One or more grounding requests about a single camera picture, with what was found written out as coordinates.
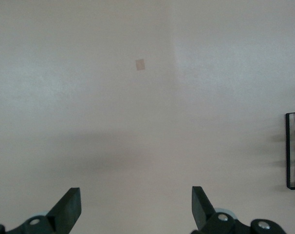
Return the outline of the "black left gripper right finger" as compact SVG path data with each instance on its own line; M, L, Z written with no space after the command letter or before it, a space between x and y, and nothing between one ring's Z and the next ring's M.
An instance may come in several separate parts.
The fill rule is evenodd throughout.
M277 223L254 219L250 226L225 212L217 212L201 186L192 187L192 214L197 226L194 234L284 234Z

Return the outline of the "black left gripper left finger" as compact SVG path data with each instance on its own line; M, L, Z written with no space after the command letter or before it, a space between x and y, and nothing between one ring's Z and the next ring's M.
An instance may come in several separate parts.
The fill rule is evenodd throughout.
M81 192L70 188L46 215L36 215L7 231L0 224L0 234L68 234L81 215Z

